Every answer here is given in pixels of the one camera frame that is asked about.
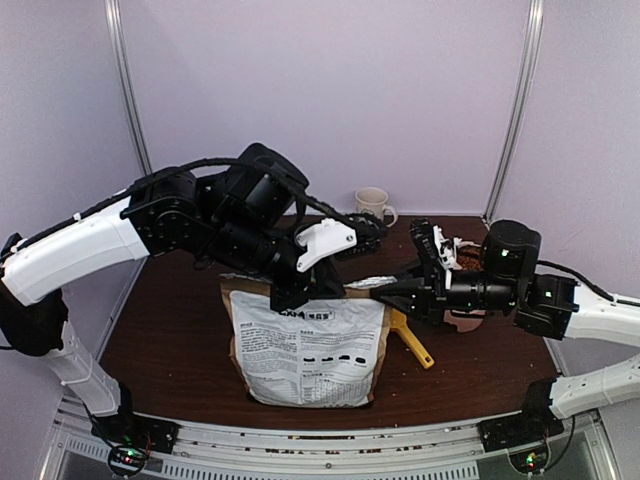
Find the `yellow plastic scoop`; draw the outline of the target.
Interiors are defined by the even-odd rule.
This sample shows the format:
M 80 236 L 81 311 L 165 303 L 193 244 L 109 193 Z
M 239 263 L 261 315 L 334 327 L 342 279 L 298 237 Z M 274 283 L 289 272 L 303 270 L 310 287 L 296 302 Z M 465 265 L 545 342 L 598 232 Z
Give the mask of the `yellow plastic scoop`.
M 405 347 L 414 355 L 416 360 L 425 370 L 430 369 L 435 365 L 433 356 L 427 351 L 421 341 L 410 329 L 408 319 L 405 314 L 398 310 L 392 311 L 390 330 L 399 336 Z

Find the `brown pet food bag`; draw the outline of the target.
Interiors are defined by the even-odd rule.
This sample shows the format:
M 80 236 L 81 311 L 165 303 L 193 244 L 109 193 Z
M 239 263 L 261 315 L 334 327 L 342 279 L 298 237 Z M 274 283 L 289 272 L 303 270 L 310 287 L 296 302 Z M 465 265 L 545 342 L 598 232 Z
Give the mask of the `brown pet food bag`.
M 223 304 L 233 328 L 230 357 L 258 402 L 294 408 L 371 403 L 386 356 L 390 307 L 363 289 L 295 309 L 270 307 L 264 282 L 225 275 Z

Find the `pink double pet bowl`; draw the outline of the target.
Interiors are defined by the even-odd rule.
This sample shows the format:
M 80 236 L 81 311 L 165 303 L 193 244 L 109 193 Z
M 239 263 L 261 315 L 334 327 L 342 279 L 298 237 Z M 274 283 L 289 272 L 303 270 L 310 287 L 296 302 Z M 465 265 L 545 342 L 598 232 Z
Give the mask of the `pink double pet bowl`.
M 487 314 L 479 297 L 482 278 L 481 247 L 477 242 L 455 237 L 446 248 L 446 308 L 444 322 L 457 333 L 478 329 Z

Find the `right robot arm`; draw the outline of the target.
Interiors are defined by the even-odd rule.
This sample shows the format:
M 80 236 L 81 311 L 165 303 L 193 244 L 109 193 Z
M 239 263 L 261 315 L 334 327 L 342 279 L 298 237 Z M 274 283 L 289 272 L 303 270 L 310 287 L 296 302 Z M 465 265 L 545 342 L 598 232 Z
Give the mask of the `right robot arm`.
M 543 263 L 541 235 L 520 222 L 501 220 L 489 228 L 479 247 L 478 270 L 460 269 L 458 252 L 466 242 L 445 238 L 428 220 L 413 221 L 410 233 L 417 261 L 395 282 L 370 291 L 373 299 L 409 318 L 439 325 L 448 311 L 500 311 L 539 337 L 639 344 L 638 299 L 609 293 L 556 263 L 549 265 L 552 273 L 537 273 Z M 529 386 L 512 430 L 530 442 L 551 421 L 638 396 L 637 356 L 581 376 L 537 381 Z

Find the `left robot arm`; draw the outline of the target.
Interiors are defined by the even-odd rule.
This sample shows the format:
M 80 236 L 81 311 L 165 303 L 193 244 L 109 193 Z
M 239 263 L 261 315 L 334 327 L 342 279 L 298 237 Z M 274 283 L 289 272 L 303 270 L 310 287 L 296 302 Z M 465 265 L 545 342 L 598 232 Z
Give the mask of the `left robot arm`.
M 282 311 L 343 288 L 331 264 L 361 229 L 306 192 L 286 158 L 250 145 L 236 158 L 168 167 L 1 252 L 1 330 L 16 351 L 44 358 L 83 401 L 95 431 L 123 444 L 144 433 L 131 394 L 77 339 L 65 285 L 104 268 L 176 250 L 269 280 Z

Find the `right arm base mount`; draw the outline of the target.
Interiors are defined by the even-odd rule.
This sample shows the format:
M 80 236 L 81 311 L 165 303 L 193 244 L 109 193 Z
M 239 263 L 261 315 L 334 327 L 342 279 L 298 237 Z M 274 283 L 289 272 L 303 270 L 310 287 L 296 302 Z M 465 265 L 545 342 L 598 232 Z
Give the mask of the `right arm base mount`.
M 563 433 L 563 422 L 551 412 L 549 405 L 549 400 L 526 399 L 519 413 L 481 421 L 478 432 L 484 451 L 542 442 Z

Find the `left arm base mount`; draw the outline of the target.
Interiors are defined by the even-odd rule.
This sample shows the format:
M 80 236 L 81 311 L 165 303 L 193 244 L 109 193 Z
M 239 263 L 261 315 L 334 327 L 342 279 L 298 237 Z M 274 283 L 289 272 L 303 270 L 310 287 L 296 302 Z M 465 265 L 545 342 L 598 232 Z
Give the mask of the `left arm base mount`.
M 173 421 L 136 414 L 130 389 L 122 382 L 119 387 L 120 405 L 115 414 L 96 417 L 87 409 L 92 424 L 91 433 L 110 446 L 137 447 L 171 454 L 179 425 Z

